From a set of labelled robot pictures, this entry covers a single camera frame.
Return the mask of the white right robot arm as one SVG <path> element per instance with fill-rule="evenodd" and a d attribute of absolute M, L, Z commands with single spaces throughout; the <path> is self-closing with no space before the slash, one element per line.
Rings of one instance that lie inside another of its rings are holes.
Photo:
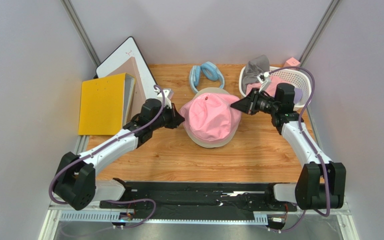
<path fill-rule="evenodd" d="M 302 116 L 294 110 L 295 87 L 280 83 L 274 97 L 253 88 L 232 103 L 244 114 L 263 112 L 271 115 L 272 125 L 289 143 L 302 170 L 296 183 L 275 183 L 271 188 L 278 202 L 296 204 L 302 210 L 340 209 L 344 205 L 346 168 L 325 155 L 307 131 Z"/>

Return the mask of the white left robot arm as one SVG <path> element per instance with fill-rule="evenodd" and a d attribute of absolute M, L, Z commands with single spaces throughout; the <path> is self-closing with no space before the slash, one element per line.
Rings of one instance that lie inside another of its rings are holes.
<path fill-rule="evenodd" d="M 92 202 L 119 201 L 125 190 L 121 180 L 101 181 L 97 175 L 121 156 L 146 143 L 160 128 L 176 129 L 184 122 L 173 103 L 150 98 L 122 129 L 91 150 L 64 154 L 48 188 L 50 199 L 80 211 Z"/>

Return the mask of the grey hat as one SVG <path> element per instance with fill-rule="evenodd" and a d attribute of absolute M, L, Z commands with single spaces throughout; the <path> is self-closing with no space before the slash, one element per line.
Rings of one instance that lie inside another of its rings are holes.
<path fill-rule="evenodd" d="M 242 84 L 246 87 L 249 84 L 258 83 L 258 75 L 270 71 L 270 61 L 266 55 L 261 55 L 250 60 L 242 73 Z"/>

